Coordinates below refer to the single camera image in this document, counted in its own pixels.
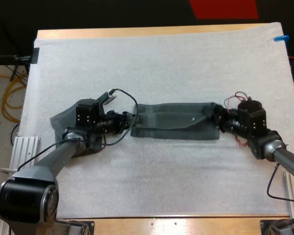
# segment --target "metal bracket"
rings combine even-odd
[[[39,137],[15,137],[14,146],[9,169],[4,169],[8,173],[13,173],[23,162],[34,157],[38,151]],[[0,235],[9,235],[9,226],[3,220],[0,220]]]
[[[294,176],[288,172],[284,173],[287,198],[294,200]],[[290,218],[294,218],[294,202],[288,202]]]

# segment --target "black tape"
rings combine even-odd
[[[31,63],[37,64],[38,63],[38,57],[39,57],[39,47],[35,47],[33,49],[33,55],[31,57]]]

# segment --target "black cable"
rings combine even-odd
[[[12,72],[14,72],[13,69],[11,69],[8,65],[5,65],[5,66],[6,66],[8,69],[10,69]],[[16,73],[18,73],[19,75],[22,75],[22,76],[24,75],[24,74],[22,74],[21,72],[18,72],[18,71],[16,71]]]
[[[16,129],[19,125],[20,125],[20,123],[16,124],[16,125],[13,127],[12,131],[11,131],[10,141],[11,141],[12,146],[14,145],[14,143],[13,143],[13,141],[12,141],[13,132],[15,131],[15,129]]]
[[[59,144],[59,143],[64,143],[64,142],[67,142],[67,141],[81,141],[81,140],[78,140],[78,139],[66,139],[66,140],[61,140],[61,141],[58,141],[56,143],[53,143],[52,145],[50,145],[49,147],[45,148],[43,151],[41,151],[40,153],[36,154],[34,157],[28,159],[27,161],[25,161],[22,165],[20,165],[18,167],[18,171],[21,170],[21,168],[23,166],[25,166],[27,163],[33,161],[34,159],[38,158],[40,155],[42,155],[44,152],[46,152],[47,150],[51,149],[52,147],[54,147],[55,145]]]
[[[238,93],[241,93],[241,94],[245,95],[246,96],[246,99],[248,99],[248,96],[246,95],[245,92],[235,92],[235,96],[237,96]]]
[[[25,81],[27,82],[27,80],[24,79],[24,78],[20,78],[20,77],[17,75],[17,73],[19,73],[20,75],[23,75],[23,74],[21,74],[21,73],[18,72],[18,71],[14,71],[14,70],[11,69],[8,65],[5,65],[5,66],[13,72],[13,73],[12,73],[12,76],[13,76],[13,75],[17,76],[17,77],[20,79],[20,81],[23,83],[23,85],[24,85],[24,86],[27,86],[27,84],[23,81],[23,80],[25,80]]]
[[[288,201],[288,202],[294,202],[293,199],[288,199],[288,198],[283,198],[283,197],[276,197],[276,196],[272,196],[270,193],[269,193],[269,189],[270,189],[270,186],[271,186],[271,183],[272,183],[272,180],[275,176],[275,173],[276,171],[278,170],[278,167],[280,166],[279,163],[276,164],[275,168],[274,168],[274,171],[273,171],[273,174],[270,178],[270,181],[269,181],[269,184],[268,184],[268,187],[267,187],[267,195],[271,198],[274,198],[274,199],[278,199],[278,200],[284,200],[284,201]]]
[[[129,96],[130,98],[132,98],[132,100],[135,102],[135,106],[136,106],[136,115],[135,115],[135,118],[134,118],[133,122],[131,123],[130,127],[125,131],[125,133],[124,133],[124,134],[123,134],[123,135],[122,135],[117,141],[115,141],[115,142],[113,142],[113,143],[107,143],[107,142],[106,142],[106,137],[105,137],[105,136],[103,136],[103,138],[104,138],[104,143],[90,142],[90,141],[85,141],[85,140],[81,140],[81,139],[66,139],[66,140],[61,140],[61,141],[58,141],[58,142],[56,142],[56,143],[53,143],[52,145],[50,145],[49,147],[45,148],[43,151],[41,151],[40,153],[38,153],[37,155],[35,155],[34,157],[28,159],[26,162],[24,162],[23,164],[21,164],[21,165],[18,167],[18,171],[19,171],[23,166],[25,166],[27,163],[33,161],[34,159],[36,159],[37,157],[39,157],[40,155],[42,155],[43,153],[45,153],[47,150],[51,149],[52,147],[54,147],[55,145],[57,145],[57,144],[59,144],[59,143],[64,143],[64,142],[66,142],[66,141],[77,141],[77,142],[84,142],[84,143],[100,144],[100,145],[103,145],[104,147],[105,147],[105,146],[112,146],[112,145],[115,145],[115,144],[119,143],[119,142],[120,142],[120,141],[126,136],[126,134],[131,130],[131,128],[133,127],[134,123],[135,123],[136,120],[137,120],[137,117],[138,117],[138,104],[137,104],[136,99],[135,99],[133,96],[131,96],[129,93],[123,91],[122,89],[119,89],[119,88],[112,89],[112,90],[109,92],[109,94],[111,95],[111,94],[113,94],[115,91],[120,91],[120,92],[126,94],[127,96]]]
[[[133,96],[131,96],[129,93],[127,93],[127,92],[125,92],[125,91],[123,91],[122,89],[119,89],[119,88],[115,88],[115,89],[110,90],[109,94],[112,95],[114,93],[114,91],[120,91],[120,92],[126,94],[127,96],[129,96],[130,98],[132,98],[132,100],[135,102],[135,106],[136,106],[136,115],[135,115],[135,118],[134,118],[133,122],[131,123],[129,128],[125,131],[125,133],[117,141],[115,141],[114,143],[106,143],[105,144],[106,146],[112,146],[112,145],[115,145],[115,144],[119,143],[126,136],[126,134],[131,130],[131,128],[135,124],[135,122],[137,120],[137,117],[138,117],[138,104],[137,104],[136,99]]]

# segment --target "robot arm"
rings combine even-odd
[[[59,201],[56,176],[74,156],[97,152],[102,136],[128,130],[136,116],[114,111],[104,113],[98,100],[80,100],[76,106],[76,125],[68,127],[63,143],[33,166],[21,169],[0,186],[0,218],[15,235],[88,235],[87,224],[56,220]]]
[[[212,104],[214,122],[221,131],[247,140],[256,159],[277,162],[294,176],[294,154],[276,131],[267,128],[266,111],[258,101],[242,101],[237,109],[226,109]],[[273,223],[268,235],[294,235],[294,219],[283,219]]]

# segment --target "gray fabric strip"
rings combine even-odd
[[[219,131],[210,119],[211,103],[139,104],[139,121],[133,137],[171,140],[218,140]]]

